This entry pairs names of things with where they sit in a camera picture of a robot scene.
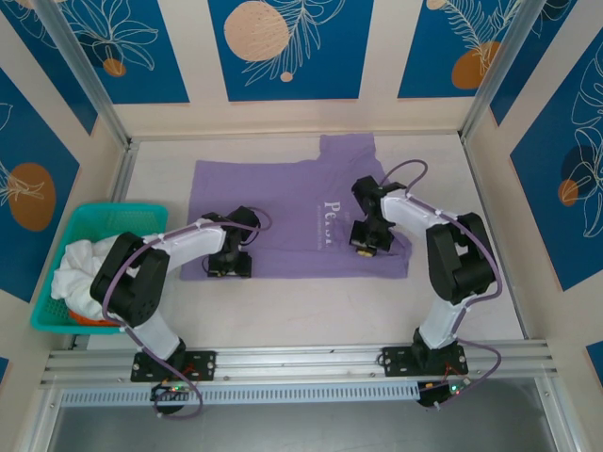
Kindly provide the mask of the orange t-shirt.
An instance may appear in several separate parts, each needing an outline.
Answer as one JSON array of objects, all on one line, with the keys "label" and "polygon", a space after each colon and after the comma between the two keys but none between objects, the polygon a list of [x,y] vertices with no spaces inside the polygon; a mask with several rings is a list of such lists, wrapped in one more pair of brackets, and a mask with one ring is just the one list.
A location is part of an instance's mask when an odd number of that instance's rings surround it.
[{"label": "orange t-shirt", "polygon": [[118,324],[114,321],[107,321],[104,318],[101,319],[90,319],[85,316],[79,315],[78,313],[69,310],[69,317],[74,320],[78,325],[87,327],[117,327]]}]

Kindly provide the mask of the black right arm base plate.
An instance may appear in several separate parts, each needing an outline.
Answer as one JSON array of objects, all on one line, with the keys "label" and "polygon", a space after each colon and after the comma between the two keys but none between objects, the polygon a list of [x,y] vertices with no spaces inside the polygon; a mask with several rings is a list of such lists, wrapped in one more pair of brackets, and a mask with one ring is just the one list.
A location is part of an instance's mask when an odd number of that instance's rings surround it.
[{"label": "black right arm base plate", "polygon": [[384,347],[384,372],[387,377],[444,377],[447,369],[468,373],[464,349],[457,343],[439,349]]}]

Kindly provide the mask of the blue floral wall panel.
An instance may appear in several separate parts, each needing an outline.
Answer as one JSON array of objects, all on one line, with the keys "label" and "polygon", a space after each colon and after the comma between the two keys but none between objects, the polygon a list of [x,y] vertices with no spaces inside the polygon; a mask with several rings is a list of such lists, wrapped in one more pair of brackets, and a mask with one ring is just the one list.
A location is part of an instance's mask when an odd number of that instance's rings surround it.
[{"label": "blue floral wall panel", "polygon": [[603,269],[603,57],[582,57],[511,153],[559,285]]},{"label": "blue floral wall panel", "polygon": [[58,6],[113,104],[189,102],[158,0]]},{"label": "blue floral wall panel", "polygon": [[355,100],[374,0],[207,0],[231,103]]},{"label": "blue floral wall panel", "polygon": [[29,302],[79,163],[0,69],[0,290]]},{"label": "blue floral wall panel", "polygon": [[98,113],[63,59],[30,0],[0,0],[0,11],[6,16],[84,130],[91,136]]},{"label": "blue floral wall panel", "polygon": [[524,0],[424,0],[400,99],[473,96]]},{"label": "blue floral wall panel", "polygon": [[603,26],[603,0],[544,0],[489,108],[494,124],[533,119]]}]

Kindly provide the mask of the black electronics board with LEDs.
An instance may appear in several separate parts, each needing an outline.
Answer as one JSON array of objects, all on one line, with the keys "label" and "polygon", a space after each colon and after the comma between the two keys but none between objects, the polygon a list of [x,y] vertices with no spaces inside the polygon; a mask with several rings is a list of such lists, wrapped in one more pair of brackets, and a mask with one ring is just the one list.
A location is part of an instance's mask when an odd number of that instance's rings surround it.
[{"label": "black electronics board with LEDs", "polygon": [[466,388],[465,381],[420,382],[418,384],[418,404],[425,408],[438,408],[443,403],[458,396]]},{"label": "black electronics board with LEDs", "polygon": [[150,400],[152,402],[184,401],[188,399],[190,387],[185,384],[169,384],[161,381],[151,389]]}]

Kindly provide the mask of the purple t-shirt with white print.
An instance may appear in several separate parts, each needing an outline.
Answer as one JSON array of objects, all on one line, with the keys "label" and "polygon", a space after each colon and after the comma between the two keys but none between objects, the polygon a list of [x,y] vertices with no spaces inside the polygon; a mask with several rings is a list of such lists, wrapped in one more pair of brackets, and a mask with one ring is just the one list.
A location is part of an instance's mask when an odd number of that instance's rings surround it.
[{"label": "purple t-shirt with white print", "polygon": [[350,245],[354,221],[364,215],[351,187],[357,179],[384,177],[371,134],[323,136],[315,160],[238,164],[199,160],[195,165],[188,218],[256,207],[271,228],[248,251],[260,279],[404,279],[412,244],[395,234],[391,248],[363,257]]}]

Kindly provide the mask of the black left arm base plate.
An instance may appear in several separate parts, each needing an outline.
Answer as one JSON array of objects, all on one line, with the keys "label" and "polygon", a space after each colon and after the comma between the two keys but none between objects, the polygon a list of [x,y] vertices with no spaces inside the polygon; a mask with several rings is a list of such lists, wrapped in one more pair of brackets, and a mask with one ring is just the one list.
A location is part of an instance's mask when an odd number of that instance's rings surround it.
[{"label": "black left arm base plate", "polygon": [[[168,364],[194,382],[212,381],[216,369],[216,358],[215,351],[184,351],[177,352],[168,360]],[[132,382],[162,382],[176,381],[179,378],[147,353],[140,352],[134,357],[130,380]]]}]

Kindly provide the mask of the aluminium frame post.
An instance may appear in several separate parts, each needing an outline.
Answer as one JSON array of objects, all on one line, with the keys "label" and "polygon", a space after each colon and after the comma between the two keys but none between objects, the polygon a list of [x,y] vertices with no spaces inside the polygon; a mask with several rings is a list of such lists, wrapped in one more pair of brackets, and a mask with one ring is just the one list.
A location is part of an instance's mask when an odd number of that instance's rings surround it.
[{"label": "aluminium frame post", "polygon": [[126,132],[110,97],[58,5],[53,0],[31,0],[31,2],[46,31],[98,116],[104,122],[109,134],[122,149],[127,150],[131,137]]},{"label": "aluminium frame post", "polygon": [[517,0],[519,10],[459,131],[466,143],[484,114],[499,127],[578,0]]}]

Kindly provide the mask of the teal plastic basket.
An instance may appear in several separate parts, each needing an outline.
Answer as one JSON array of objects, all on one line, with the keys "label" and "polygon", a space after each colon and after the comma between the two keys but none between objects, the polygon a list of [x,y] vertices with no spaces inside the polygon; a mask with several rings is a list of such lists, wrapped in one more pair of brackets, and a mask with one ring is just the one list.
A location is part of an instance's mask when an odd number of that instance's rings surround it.
[{"label": "teal plastic basket", "polygon": [[154,203],[142,202],[99,202],[82,204],[75,208],[67,223],[57,251],[51,261],[30,324],[37,331],[56,334],[111,335],[117,327],[84,326],[69,315],[62,299],[51,297],[51,282],[54,271],[59,268],[66,247],[74,241],[88,239],[97,242],[112,235],[131,232],[136,235],[158,234],[166,231],[169,211]]}]

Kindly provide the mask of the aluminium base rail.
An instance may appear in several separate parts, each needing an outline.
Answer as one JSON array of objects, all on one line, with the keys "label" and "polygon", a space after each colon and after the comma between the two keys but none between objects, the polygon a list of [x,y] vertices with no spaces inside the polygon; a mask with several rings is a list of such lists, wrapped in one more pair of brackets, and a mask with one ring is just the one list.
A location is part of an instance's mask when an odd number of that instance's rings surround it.
[{"label": "aluminium base rail", "polygon": [[[386,381],[382,345],[325,347],[216,348],[215,384],[336,383]],[[40,386],[97,388],[129,384],[136,351],[130,349],[53,350]],[[544,340],[490,341],[464,346],[468,373],[449,370],[444,377],[396,377],[437,381],[493,370],[494,379],[553,378],[557,365]]]}]

